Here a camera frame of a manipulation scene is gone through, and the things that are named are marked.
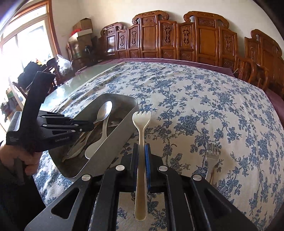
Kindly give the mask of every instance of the window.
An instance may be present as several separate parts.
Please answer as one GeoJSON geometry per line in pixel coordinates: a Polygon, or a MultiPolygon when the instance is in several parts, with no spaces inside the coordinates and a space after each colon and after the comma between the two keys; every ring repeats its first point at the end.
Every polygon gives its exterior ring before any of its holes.
{"type": "Polygon", "coordinates": [[[50,26],[49,7],[49,1],[42,1],[25,9],[12,19],[1,36],[0,133],[1,127],[8,130],[14,112],[21,110],[20,104],[25,101],[20,91],[10,86],[11,83],[18,81],[18,76],[29,62],[45,64],[57,54],[50,26]]]}

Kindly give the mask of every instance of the blue flower pattern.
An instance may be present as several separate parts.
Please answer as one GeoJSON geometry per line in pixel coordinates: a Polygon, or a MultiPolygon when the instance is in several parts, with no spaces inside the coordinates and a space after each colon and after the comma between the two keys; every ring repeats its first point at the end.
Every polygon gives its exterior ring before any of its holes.
{"type": "MultiPolygon", "coordinates": [[[[214,187],[259,230],[269,225],[283,203],[284,130],[261,89],[205,69],[126,62],[86,82],[53,111],[74,117],[103,93],[136,97],[141,111],[152,112],[145,141],[179,174],[205,177],[206,144],[218,145],[221,155],[214,170],[214,187]]],[[[137,141],[138,132],[111,166],[131,154],[137,141]]],[[[72,184],[61,175],[48,152],[44,152],[34,178],[47,205],[72,184]]],[[[165,229],[163,195],[149,193],[147,199],[148,217],[141,225],[133,217],[135,193],[121,193],[116,229],[165,229]]]]}

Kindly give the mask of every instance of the fork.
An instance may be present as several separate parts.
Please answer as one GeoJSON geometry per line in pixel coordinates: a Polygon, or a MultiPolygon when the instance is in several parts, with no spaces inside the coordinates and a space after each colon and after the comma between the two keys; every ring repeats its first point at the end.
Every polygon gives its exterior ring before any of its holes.
{"type": "Polygon", "coordinates": [[[137,167],[137,184],[135,194],[134,217],[144,221],[147,217],[147,184],[145,169],[144,133],[151,119],[151,112],[134,112],[132,121],[139,132],[139,155],[137,167]]]}
{"type": "Polygon", "coordinates": [[[207,153],[205,158],[207,160],[207,168],[208,168],[205,180],[209,182],[213,168],[219,162],[220,159],[219,147],[213,143],[207,144],[207,153]]]}

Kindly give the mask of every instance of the gray rectangular container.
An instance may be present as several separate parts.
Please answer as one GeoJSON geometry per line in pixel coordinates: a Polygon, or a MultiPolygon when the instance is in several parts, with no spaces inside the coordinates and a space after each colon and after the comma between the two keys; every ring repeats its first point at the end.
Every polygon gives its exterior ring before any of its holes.
{"type": "Polygon", "coordinates": [[[136,98],[125,95],[102,94],[76,115],[74,119],[94,122],[97,119],[100,107],[106,101],[112,102],[112,111],[108,121],[112,121],[112,118],[123,118],[123,120],[113,131],[111,131],[110,127],[107,129],[107,139],[91,159],[88,160],[85,156],[83,158],[77,156],[62,162],[63,156],[66,155],[66,146],[49,150],[49,154],[58,170],[64,177],[73,182],[83,174],[92,176],[103,174],[136,130],[132,122],[132,115],[134,112],[139,111],[138,102],[136,98]]]}

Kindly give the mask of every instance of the purple fabric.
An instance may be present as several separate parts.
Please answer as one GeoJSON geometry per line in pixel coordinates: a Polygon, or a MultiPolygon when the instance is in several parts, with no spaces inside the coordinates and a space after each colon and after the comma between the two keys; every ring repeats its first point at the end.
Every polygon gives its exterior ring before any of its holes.
{"type": "Polygon", "coordinates": [[[273,107],[275,108],[275,111],[281,121],[281,124],[284,127],[284,101],[279,95],[277,95],[270,89],[267,89],[265,93],[269,98],[270,102],[272,103],[273,107]]]}
{"type": "Polygon", "coordinates": [[[192,67],[199,67],[199,68],[203,68],[203,69],[210,70],[210,71],[216,71],[216,72],[234,77],[234,74],[232,73],[232,70],[230,68],[216,67],[216,66],[202,64],[202,63],[195,63],[195,62],[175,60],[175,59],[152,59],[152,58],[112,59],[112,60],[106,60],[106,61],[99,62],[97,65],[102,65],[106,63],[108,64],[117,63],[118,64],[122,62],[173,63],[173,64],[192,66],[192,67]]]}

